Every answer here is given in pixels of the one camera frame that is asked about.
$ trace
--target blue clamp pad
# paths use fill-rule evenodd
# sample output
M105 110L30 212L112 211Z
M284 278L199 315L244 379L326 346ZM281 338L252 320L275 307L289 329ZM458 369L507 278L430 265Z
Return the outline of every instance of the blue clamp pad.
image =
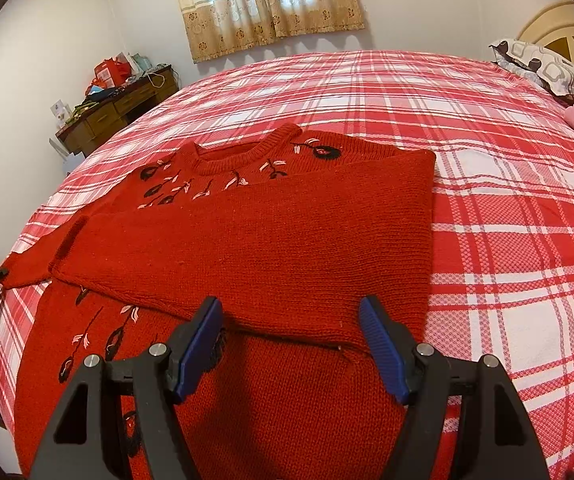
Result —
M174 392L181 400L196 391L202 374L211 367L211 352L222 329L224 316L218 298L212 298L211 304L206 305L206 312L201 310L194 319L200 316L202 319L179 365L178 383Z
M398 403L407 404L410 391L406 382L405 362L385 327L385 319L390 323L392 321L374 296L360 300L358 319L385 390Z

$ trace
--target metal bolt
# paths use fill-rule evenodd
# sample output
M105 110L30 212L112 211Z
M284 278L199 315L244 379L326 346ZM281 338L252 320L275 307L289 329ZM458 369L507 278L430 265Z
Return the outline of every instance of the metal bolt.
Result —
M485 366L488 366L490 368L496 368L497 365L500 364L500 361L495 355L487 354L486 356L483 357L483 363Z
M433 346L431 346L429 343L420 343L416 347L416 351L420 355L424 355L425 357L429 357L430 355L433 355L433 353L435 352L435 348Z
M165 352L166 352L166 344L164 343L154 343L149 347L149 353L153 355L153 357L162 355Z
M99 362L100 362L100 356L97 356L96 354L91 354L84 358L84 366L86 366L87 368L93 368Z

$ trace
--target wooden headboard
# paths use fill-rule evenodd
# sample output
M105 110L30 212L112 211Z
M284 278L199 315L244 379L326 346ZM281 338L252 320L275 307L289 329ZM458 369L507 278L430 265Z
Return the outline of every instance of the wooden headboard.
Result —
M545 7L517 39L547 47L574 63L574 1L561 0Z

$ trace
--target floral curtain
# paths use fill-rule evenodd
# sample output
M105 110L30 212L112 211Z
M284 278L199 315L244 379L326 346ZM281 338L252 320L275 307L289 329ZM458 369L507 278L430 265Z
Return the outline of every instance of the floral curtain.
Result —
M193 62L279 38L364 28L357 0L179 0Z

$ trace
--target black clamp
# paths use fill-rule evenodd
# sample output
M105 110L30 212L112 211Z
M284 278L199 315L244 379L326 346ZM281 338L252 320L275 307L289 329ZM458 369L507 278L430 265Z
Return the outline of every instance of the black clamp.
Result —
M449 396L462 396L449 480L549 480L529 415L497 357L475 363L418 344L375 296L363 298L358 316L387 393L407 406L383 480L429 480Z
M375 296L363 298L358 318L385 389L408 407L383 480L429 480L449 396L462 396L450 480L548 480L529 416L496 357L474 363L418 344ZM222 321L220 302L206 298L166 343L123 361L87 356L49 420L30 480L130 480L119 395L135 399L151 478L200 480L172 405L215 365Z
M198 480L172 405L191 395L213 368L222 323L222 305L210 296L167 342L137 357L105 362L87 356L49 419L30 479L131 479L120 409L120 395L131 395L151 478Z

